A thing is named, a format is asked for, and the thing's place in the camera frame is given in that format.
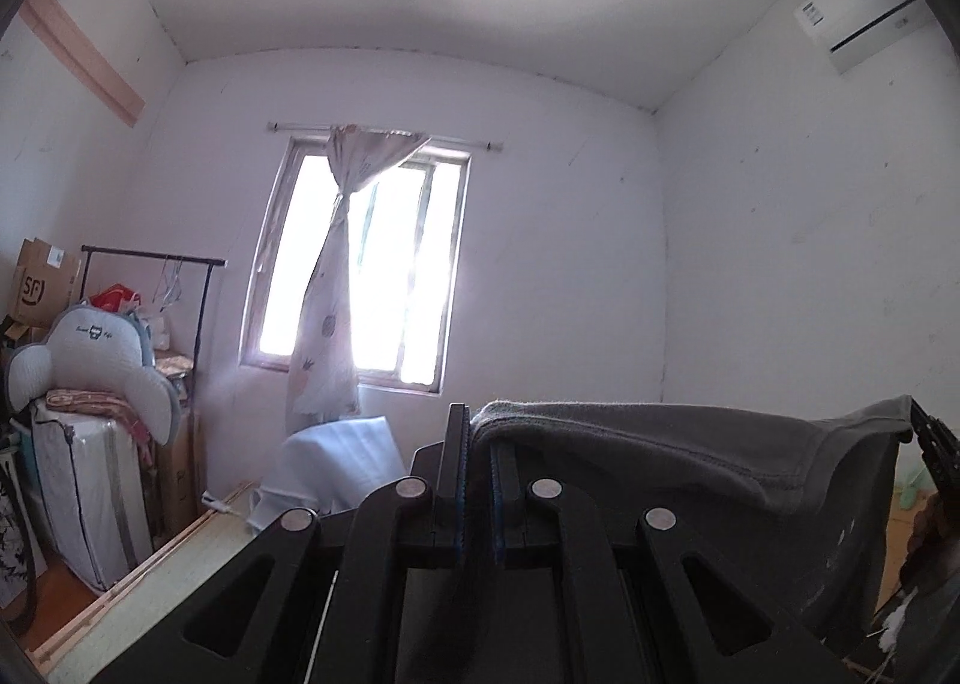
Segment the dark grey pants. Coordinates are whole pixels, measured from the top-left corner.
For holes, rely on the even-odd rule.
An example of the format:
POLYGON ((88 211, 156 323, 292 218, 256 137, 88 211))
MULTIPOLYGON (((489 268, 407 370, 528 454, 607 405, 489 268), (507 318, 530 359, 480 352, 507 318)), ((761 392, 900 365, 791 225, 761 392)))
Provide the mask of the dark grey pants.
POLYGON ((665 507, 833 650, 856 642, 882 580, 910 397, 833 419, 694 404, 487 404, 480 455, 511 442, 624 512, 665 507))

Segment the black clothes rack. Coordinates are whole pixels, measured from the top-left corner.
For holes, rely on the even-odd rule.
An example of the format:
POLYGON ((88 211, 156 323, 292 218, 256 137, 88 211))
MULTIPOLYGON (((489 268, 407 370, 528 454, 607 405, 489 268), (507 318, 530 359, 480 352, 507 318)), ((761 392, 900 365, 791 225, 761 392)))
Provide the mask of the black clothes rack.
POLYGON ((187 390, 187 443, 189 443, 189 466, 190 480, 192 481, 192 492, 194 499, 200 500, 200 494, 203 491, 205 482, 205 466, 203 466, 202 455, 202 437, 197 434, 197 386, 199 386, 200 370, 200 351, 202 351, 203 325, 205 325, 206 303, 210 296, 210 286, 212 285, 213 273, 217 269, 225 269, 228 262, 224 258, 215 257, 197 257, 197 255, 178 255, 177 253, 146 252, 146 250, 133 250, 133 248, 105 247, 104 245, 82 245, 83 257, 83 276, 82 276, 82 294, 86 294, 88 287, 89 265, 93 262, 96 255, 116 258, 132 258, 132 260, 148 260, 149 262, 158 262, 161 265, 161 278, 156 286, 155 294, 151 297, 149 304, 149 313, 151 315, 163 315, 166 324, 172 328, 172 335, 169 338, 169 347, 167 352, 171 352, 174 347, 186 347, 185 342, 185 317, 182 315, 181 302, 184 286, 182 285, 182 270, 184 268, 197 268, 197 273, 187 274, 189 283, 200 281, 199 294, 187 299, 190 305, 195 305, 195 323, 194 333, 192 333, 192 347, 190 348, 190 359, 194 363, 194 369, 190 370, 189 379, 185 381, 185 390, 187 390))

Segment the light blue blanket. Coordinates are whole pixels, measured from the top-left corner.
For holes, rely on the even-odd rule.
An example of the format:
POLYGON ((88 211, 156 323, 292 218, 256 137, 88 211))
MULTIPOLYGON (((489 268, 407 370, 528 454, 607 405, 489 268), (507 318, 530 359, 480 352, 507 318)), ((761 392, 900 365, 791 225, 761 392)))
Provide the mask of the light blue blanket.
POLYGON ((262 531, 295 508, 309 508, 318 517, 340 514, 406 474, 386 418, 313 425, 280 445, 252 491, 247 523, 262 531))

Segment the patterned window curtain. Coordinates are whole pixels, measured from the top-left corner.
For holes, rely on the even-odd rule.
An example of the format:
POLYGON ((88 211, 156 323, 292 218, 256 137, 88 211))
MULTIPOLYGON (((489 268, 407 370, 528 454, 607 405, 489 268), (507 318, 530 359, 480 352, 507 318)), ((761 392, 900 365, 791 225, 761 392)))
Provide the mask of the patterned window curtain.
POLYGON ((324 245, 309 276, 286 384, 285 425, 290 434, 342 421, 359 411, 352 354, 350 307, 350 200, 382 172, 406 163, 431 141, 423 131, 331 129, 327 161, 337 186, 324 245))

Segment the brown cardboard boxes stack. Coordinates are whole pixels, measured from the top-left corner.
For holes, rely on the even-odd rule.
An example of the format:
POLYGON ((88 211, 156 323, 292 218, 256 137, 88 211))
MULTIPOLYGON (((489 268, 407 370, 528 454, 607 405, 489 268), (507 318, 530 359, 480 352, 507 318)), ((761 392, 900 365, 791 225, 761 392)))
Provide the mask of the brown cardboard boxes stack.
POLYGON ((176 434, 156 450, 160 489, 161 539, 169 541, 200 515, 203 476, 202 437, 197 434, 194 361, 174 351, 156 352, 156 369, 174 386, 181 420, 176 434))

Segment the white zippered storage bag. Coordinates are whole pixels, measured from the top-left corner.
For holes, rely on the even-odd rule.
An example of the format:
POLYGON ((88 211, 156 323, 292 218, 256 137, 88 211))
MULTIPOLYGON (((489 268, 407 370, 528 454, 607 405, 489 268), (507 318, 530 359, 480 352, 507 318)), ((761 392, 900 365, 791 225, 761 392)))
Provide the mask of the white zippered storage bag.
POLYGON ((104 593, 153 554, 139 449, 112 419, 35 401, 32 441, 47 523, 68 568, 104 593))

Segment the beige woven bed mattress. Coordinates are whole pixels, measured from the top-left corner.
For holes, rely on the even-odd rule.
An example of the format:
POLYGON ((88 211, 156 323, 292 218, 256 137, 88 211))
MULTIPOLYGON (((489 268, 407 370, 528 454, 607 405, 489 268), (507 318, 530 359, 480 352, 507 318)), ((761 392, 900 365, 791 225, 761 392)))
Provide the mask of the beige woven bed mattress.
POLYGON ((93 681, 251 538, 241 517, 206 512, 32 652, 39 673, 47 682, 93 681))

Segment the white plush pillow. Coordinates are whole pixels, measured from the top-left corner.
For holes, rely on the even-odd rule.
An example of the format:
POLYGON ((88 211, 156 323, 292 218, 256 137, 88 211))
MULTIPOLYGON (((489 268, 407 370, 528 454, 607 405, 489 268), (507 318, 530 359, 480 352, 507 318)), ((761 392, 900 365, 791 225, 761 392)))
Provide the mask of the white plush pillow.
POLYGON ((145 327, 93 305, 72 305, 43 341, 13 352, 7 370, 11 411, 25 411, 50 390, 121 395, 158 445, 171 442, 181 424, 178 395, 156 369, 145 327))

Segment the pink folded blanket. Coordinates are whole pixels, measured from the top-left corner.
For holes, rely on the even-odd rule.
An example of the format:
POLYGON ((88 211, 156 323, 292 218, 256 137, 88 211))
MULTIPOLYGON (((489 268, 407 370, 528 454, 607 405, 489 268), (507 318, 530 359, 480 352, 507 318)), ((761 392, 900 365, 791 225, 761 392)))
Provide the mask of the pink folded blanket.
POLYGON ((110 391, 65 390, 54 388, 44 397, 44 403, 52 411, 60 413, 86 414, 96 418, 117 421, 127 434, 139 445, 148 445, 151 434, 140 419, 137 411, 122 395, 110 391))

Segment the white air conditioner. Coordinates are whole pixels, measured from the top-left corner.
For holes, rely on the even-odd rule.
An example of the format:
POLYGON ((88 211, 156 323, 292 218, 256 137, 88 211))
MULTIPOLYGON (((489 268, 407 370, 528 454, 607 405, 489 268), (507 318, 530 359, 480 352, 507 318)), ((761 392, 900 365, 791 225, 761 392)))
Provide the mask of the white air conditioner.
POLYGON ((926 0, 796 0, 793 16, 838 74, 850 73, 934 21, 926 0))

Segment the SF cardboard box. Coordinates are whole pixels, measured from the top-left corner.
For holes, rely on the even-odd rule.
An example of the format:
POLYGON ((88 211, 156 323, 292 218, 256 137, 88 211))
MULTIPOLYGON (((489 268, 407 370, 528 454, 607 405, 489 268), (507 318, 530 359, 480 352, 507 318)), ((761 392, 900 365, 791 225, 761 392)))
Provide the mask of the SF cardboard box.
POLYGON ((11 281, 8 315, 28 326, 50 326, 75 302, 82 258, 41 239, 25 239, 11 281))

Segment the window with frame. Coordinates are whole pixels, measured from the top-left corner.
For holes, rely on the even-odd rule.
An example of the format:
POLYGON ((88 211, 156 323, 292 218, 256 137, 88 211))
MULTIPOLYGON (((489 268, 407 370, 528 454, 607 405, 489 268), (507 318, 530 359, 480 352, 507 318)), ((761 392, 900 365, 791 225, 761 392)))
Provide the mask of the window with frame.
MULTIPOLYGON (((469 167, 464 151, 425 146, 350 198, 353 361, 364 385, 441 390, 469 167)), ((243 364, 288 369, 335 198, 325 141, 291 141, 254 255, 243 364)))

